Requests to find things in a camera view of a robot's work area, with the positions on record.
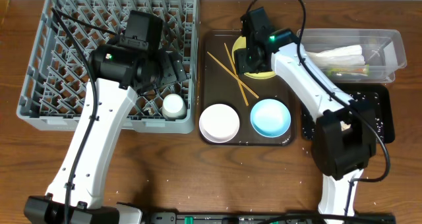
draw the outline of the wooden chopstick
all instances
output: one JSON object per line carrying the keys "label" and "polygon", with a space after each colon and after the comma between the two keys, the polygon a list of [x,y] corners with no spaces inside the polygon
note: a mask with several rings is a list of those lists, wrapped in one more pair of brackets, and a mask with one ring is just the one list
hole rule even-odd
{"label": "wooden chopstick", "polygon": [[[231,55],[230,55],[230,53],[229,53],[229,49],[227,48],[226,43],[224,43],[224,47],[226,48],[227,56],[229,57],[230,64],[231,64],[231,67],[232,67],[232,69],[233,69],[233,72],[235,73],[236,77],[237,77],[237,78],[239,78],[239,76],[238,76],[238,75],[237,75],[237,73],[236,73],[235,64],[233,63],[233,60],[231,59]],[[239,85],[240,92],[242,93],[243,100],[245,101],[246,106],[249,106],[248,99],[246,98],[245,92],[243,91],[242,84],[240,84],[240,82],[237,82],[237,83],[238,83],[238,85]]]}
{"label": "wooden chopstick", "polygon": [[207,53],[211,56],[211,58],[213,58],[213,60],[215,60],[215,62],[217,62],[224,70],[226,70],[234,79],[236,79],[236,81],[238,81],[240,84],[242,84],[242,86],[244,86],[246,88],[246,90],[248,90],[254,97],[256,97],[257,99],[259,98],[259,96],[255,92],[253,92],[252,89],[250,89],[245,83],[243,83],[238,77],[236,77],[228,68],[226,68],[226,66],[224,66],[210,52],[207,51]]}

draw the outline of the green switch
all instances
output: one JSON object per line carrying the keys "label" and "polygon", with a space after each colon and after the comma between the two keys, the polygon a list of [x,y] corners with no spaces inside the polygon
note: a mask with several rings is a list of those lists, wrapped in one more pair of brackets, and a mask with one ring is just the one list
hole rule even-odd
{"label": "green switch", "polygon": [[185,224],[193,224],[193,217],[185,217]]}

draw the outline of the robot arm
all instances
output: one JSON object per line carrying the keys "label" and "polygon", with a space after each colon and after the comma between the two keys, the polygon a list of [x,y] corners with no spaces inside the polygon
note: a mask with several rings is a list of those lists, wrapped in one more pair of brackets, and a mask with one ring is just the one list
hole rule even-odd
{"label": "robot arm", "polygon": [[[254,73],[274,71],[295,92],[309,110],[315,122],[315,138],[312,156],[316,166],[323,173],[322,200],[319,212],[345,215],[349,182],[359,178],[368,160],[375,154],[375,137],[369,129],[350,115],[349,111],[319,86],[297,55],[298,38],[291,30],[275,30],[265,10],[259,8],[241,17],[242,35],[246,37],[247,48],[235,51],[237,72]],[[370,105],[357,103],[351,96],[335,86],[306,56],[300,45],[302,58],[310,72],[326,88],[354,108],[367,121],[373,121],[375,114]],[[356,186],[351,190],[351,204]],[[347,215],[354,215],[353,206]],[[329,223],[341,221],[326,220]]]}
{"label": "robot arm", "polygon": [[87,84],[84,109],[62,166],[45,196],[30,196],[24,214],[32,223],[62,223],[71,167],[98,104],[76,166],[71,186],[71,223],[139,224],[142,212],[117,204],[103,207],[104,184],[121,128],[138,94],[187,79],[181,57],[159,48],[162,20],[152,14],[131,11],[125,33],[100,45],[90,54],[88,67],[94,73],[98,101]]}
{"label": "robot arm", "polygon": [[[299,63],[297,57],[297,44],[290,43],[279,48],[279,51],[272,54],[271,67],[272,70],[283,80],[287,82],[290,88],[295,92],[297,97],[309,110],[314,122],[317,118],[324,116],[324,112],[339,111],[343,106],[338,102],[330,99],[330,96],[311,78],[308,72]],[[352,100],[352,98],[337,88],[327,77],[318,69],[318,67],[308,58],[307,66],[318,77],[318,79],[330,88],[332,92],[341,98],[344,102]],[[321,214],[344,215],[347,202],[347,194],[349,192],[349,182],[353,178],[359,178],[363,173],[363,169],[355,169],[344,175],[342,179],[336,180],[333,176],[323,175],[322,179],[322,198],[318,205]],[[351,191],[351,208],[347,215],[354,216],[353,201],[356,192],[355,185]],[[329,224],[342,223],[336,220],[326,220]]]}
{"label": "robot arm", "polygon": [[[118,82],[99,78],[96,85],[100,102],[97,121],[92,127],[76,168],[70,202],[70,205],[74,207],[79,202],[84,202],[87,209],[102,207],[104,183],[114,147],[125,122],[124,118],[127,117],[138,98],[138,94],[131,87],[127,90],[121,89]],[[65,203],[65,184],[88,126],[93,103],[95,102],[92,99],[92,88],[90,84],[87,84],[85,106],[75,135],[59,172],[46,192],[46,195],[52,195],[54,202]]]}

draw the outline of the brown tray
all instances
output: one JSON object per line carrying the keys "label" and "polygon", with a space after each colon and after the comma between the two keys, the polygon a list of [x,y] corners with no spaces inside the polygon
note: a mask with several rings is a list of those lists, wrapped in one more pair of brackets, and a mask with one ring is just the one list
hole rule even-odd
{"label": "brown tray", "polygon": [[[200,136],[206,143],[211,145],[286,146],[294,141],[296,137],[295,97],[289,86],[278,76],[265,80],[258,80],[240,75],[240,79],[259,96],[257,99],[244,89],[249,102],[249,106],[247,107],[237,81],[206,53],[209,51],[233,72],[224,43],[227,44],[227,48],[231,53],[231,48],[239,36],[240,31],[238,30],[215,30],[206,35],[202,50],[203,60],[201,60],[200,79],[200,87],[202,88],[200,112],[202,113],[207,107],[216,103],[223,103],[231,106],[236,110],[240,118],[239,132],[229,142],[222,144],[210,142],[202,135]],[[263,99],[277,99],[284,103],[290,111],[291,124],[289,130],[280,137],[263,137],[252,127],[250,122],[251,110],[256,103]]]}

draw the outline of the white ceramic bowl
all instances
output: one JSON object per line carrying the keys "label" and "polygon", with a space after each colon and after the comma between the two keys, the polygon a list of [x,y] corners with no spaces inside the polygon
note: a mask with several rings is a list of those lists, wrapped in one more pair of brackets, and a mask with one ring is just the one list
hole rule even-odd
{"label": "white ceramic bowl", "polygon": [[228,105],[215,104],[206,108],[199,118],[199,130],[209,141],[228,142],[239,131],[240,120],[236,111]]}
{"label": "white ceramic bowl", "polygon": [[162,113],[166,119],[184,119],[186,112],[186,105],[181,96],[170,94],[164,98]]}

